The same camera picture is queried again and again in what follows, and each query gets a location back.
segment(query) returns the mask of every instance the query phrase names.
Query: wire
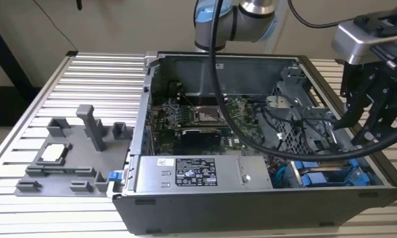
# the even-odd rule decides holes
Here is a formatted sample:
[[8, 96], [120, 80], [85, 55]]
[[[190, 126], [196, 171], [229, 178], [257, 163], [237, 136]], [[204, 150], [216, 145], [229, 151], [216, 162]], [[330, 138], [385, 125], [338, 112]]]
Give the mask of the wire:
[[270, 110], [269, 110], [268, 108], [262, 108], [262, 109], [265, 110], [265, 112], [268, 113], [268, 115], [269, 115], [272, 118], [274, 118], [276, 120], [282, 121], [282, 122], [289, 123], [289, 124], [293, 124], [293, 121], [292, 121], [292, 120], [286, 120], [286, 119], [284, 119], [284, 118], [281, 118], [281, 117], [273, 115], [273, 113], [270, 112]]
[[197, 6], [198, 6], [198, 0], [196, 0], [196, 4], [194, 4], [194, 12], [193, 12], [193, 24], [194, 24], [194, 28], [196, 28], [196, 17], [197, 17]]
[[304, 20], [304, 18], [298, 15], [298, 12], [294, 9], [292, 0], [288, 0], [288, 1], [289, 1], [289, 7], [290, 7], [290, 10], [292, 10], [292, 13], [293, 13], [294, 17], [297, 18], [297, 20], [300, 21], [300, 23], [302, 25], [305, 25], [306, 27], [309, 27], [309, 28], [314, 28], [314, 29], [330, 28], [330, 27], [337, 26], [341, 22], [350, 21], [350, 20], [354, 19], [354, 18], [349, 18], [349, 19], [345, 19], [345, 20], [341, 20], [341, 21], [326, 23], [326, 24], [312, 24], [306, 20]]
[[329, 123], [334, 123], [337, 121], [337, 120], [329, 119], [329, 118], [306, 118], [306, 117], [301, 117], [301, 119], [304, 119], [304, 120], [320, 120], [320, 121], [326, 121]]
[[260, 108], [260, 111], [258, 111], [261, 114], [262, 114], [262, 118], [268, 124], [268, 126], [276, 131], [276, 133], [280, 133], [278, 129], [276, 128], [276, 126], [270, 123], [268, 117], [266, 117], [266, 114], [265, 114], [265, 111], [262, 110], [262, 108]]
[[261, 151], [265, 154], [270, 154], [273, 156], [285, 158], [285, 159], [293, 159], [294, 161], [302, 161], [302, 162], [328, 162], [328, 161], [341, 161], [348, 160], [352, 158], [360, 158], [364, 156], [368, 156], [381, 150], [384, 150], [386, 147], [397, 143], [397, 130], [396, 133], [389, 135], [389, 137], [384, 138], [384, 140], [378, 141], [378, 143], [372, 144], [370, 146], [342, 152], [338, 154], [329, 154], [329, 155], [298, 155], [286, 153], [282, 151], [276, 151], [273, 149], [269, 149], [253, 142], [242, 133], [240, 128], [237, 127], [233, 119], [229, 116], [228, 109], [224, 103], [222, 99], [222, 93], [220, 90], [220, 84], [217, 79], [217, 71], [216, 71], [216, 36], [217, 36], [217, 24], [218, 24], [218, 16], [220, 16], [220, 10], [222, 6], [222, 0], [216, 0], [214, 2], [214, 11], [213, 11], [213, 20], [212, 20], [212, 26], [210, 26], [210, 36], [209, 36], [209, 55], [208, 55], [208, 67], [210, 70], [210, 79], [212, 79], [212, 86], [214, 91], [214, 97], [217, 101], [217, 105], [220, 108], [220, 112], [225, 118], [226, 124], [230, 127], [230, 130], [237, 135], [238, 139], [253, 149], [257, 151]]
[[308, 140], [306, 140], [305, 128], [304, 128], [302, 123], [301, 123], [301, 125], [300, 125], [300, 129], [301, 129], [301, 138], [302, 138], [302, 142], [304, 142], [305, 146], [308, 147], [308, 149], [312, 151], [312, 153], [316, 154], [316, 152], [312, 150], [312, 147], [310, 147], [309, 142], [308, 142]]
[[60, 34], [66, 38], [68, 42], [70, 43], [70, 45], [73, 46], [74, 50], [78, 51], [78, 48], [73, 45], [72, 41], [69, 40], [69, 38], [66, 37], [66, 35], [61, 32], [61, 30], [58, 29], [58, 27], [56, 26], [52, 18], [49, 17], [49, 15], [46, 14], [44, 8], [41, 7], [41, 5], [37, 3], [36, 0], [32, 0], [34, 2], [34, 4], [38, 6], [38, 8], [41, 9], [41, 11], [44, 12], [46, 18], [49, 19], [52, 25], [54, 26], [56, 30], [60, 32]]

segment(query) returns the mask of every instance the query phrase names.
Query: metal slats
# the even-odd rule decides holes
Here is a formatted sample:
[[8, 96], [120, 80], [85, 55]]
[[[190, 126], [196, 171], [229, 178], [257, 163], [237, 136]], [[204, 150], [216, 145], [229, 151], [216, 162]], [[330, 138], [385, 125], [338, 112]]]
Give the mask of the metal slats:
[[[338, 93], [342, 66], [333, 60], [312, 62]], [[114, 121], [134, 125], [140, 102], [136, 89], [141, 89], [142, 85], [138, 68], [142, 65], [141, 55], [82, 53], [72, 60], [36, 117], [28, 122], [29, 127], [0, 157], [0, 238], [134, 237], [125, 231], [108, 198], [16, 197], [13, 192], [24, 169], [48, 136], [45, 126], [52, 117], [65, 116], [69, 124], [82, 124], [74, 115], [76, 108], [78, 104], [93, 104], [94, 116], [101, 118], [105, 125], [112, 125]], [[397, 168], [397, 144], [384, 153]], [[397, 238], [397, 201], [389, 207], [368, 209], [338, 228], [200, 233], [178, 237]]]

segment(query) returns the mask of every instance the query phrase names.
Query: gray plastic part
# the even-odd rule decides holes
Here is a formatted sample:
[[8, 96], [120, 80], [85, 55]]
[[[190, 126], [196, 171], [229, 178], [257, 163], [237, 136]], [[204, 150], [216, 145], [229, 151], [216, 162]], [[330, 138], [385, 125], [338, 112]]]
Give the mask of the gray plastic part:
[[[28, 166], [21, 182], [36, 180], [41, 187], [38, 191], [21, 191], [16, 189], [16, 196], [86, 196], [106, 197], [109, 172], [122, 170], [130, 139], [114, 139], [112, 127], [104, 126], [105, 136], [102, 137], [108, 149], [98, 152], [84, 132], [82, 125], [73, 125], [64, 128], [65, 137], [48, 136], [41, 150], [48, 144], [70, 144], [64, 165], [37, 165], [34, 162]], [[73, 191], [72, 181], [88, 181], [90, 191]]]
[[[102, 122], [101, 122], [100, 119], [94, 119], [94, 121], [96, 121], [96, 126], [97, 126], [98, 132], [101, 134], [101, 137], [104, 137], [105, 134], [106, 134], [106, 130], [104, 129]], [[86, 129], [84, 129], [84, 131], [85, 131], [85, 134], [86, 134], [86, 137], [90, 138], [92, 136], [89, 134], [89, 131]]]
[[44, 161], [42, 160], [42, 154], [45, 151], [46, 146], [52, 145], [53, 143], [46, 144], [45, 146], [41, 147], [40, 151], [38, 151], [38, 155], [34, 157], [33, 163], [36, 165], [44, 165], [44, 166], [62, 166], [65, 164], [65, 157], [66, 154], [69, 152], [69, 150], [72, 149], [72, 144], [70, 143], [61, 143], [65, 146], [65, 150], [62, 151], [61, 157], [56, 160], [56, 161]]
[[92, 192], [93, 187], [85, 180], [73, 180], [70, 181], [70, 190], [72, 192]]
[[29, 175], [29, 177], [42, 177], [42, 176], [45, 176], [45, 173], [42, 172], [42, 169], [37, 169], [37, 168], [26, 168], [25, 173]]
[[16, 188], [22, 192], [38, 192], [41, 184], [33, 180], [33, 181], [18, 181]]
[[100, 192], [106, 191], [108, 187], [108, 178], [104, 179], [101, 173], [98, 172], [94, 179], [94, 184]]
[[98, 126], [93, 116], [94, 108], [92, 105], [81, 104], [77, 109], [77, 117], [82, 119], [85, 125], [86, 135], [90, 137], [94, 148], [97, 151], [105, 150], [105, 143], [101, 138], [102, 124], [98, 122]]
[[93, 169], [93, 167], [89, 167], [89, 168], [77, 168], [74, 170], [74, 174], [78, 176], [78, 177], [94, 177], [97, 172], [96, 170]]
[[46, 125], [46, 129], [53, 137], [65, 137], [61, 129], [70, 128], [65, 118], [53, 118]]
[[114, 140], [132, 139], [132, 128], [128, 128], [124, 122], [114, 122], [112, 126], [112, 134]]

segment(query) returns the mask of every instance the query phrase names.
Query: warning label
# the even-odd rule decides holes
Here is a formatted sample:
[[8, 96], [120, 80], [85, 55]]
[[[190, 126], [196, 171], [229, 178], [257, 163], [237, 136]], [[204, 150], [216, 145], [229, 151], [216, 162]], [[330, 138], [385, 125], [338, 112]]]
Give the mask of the warning label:
[[214, 159], [177, 159], [177, 186], [217, 186]]

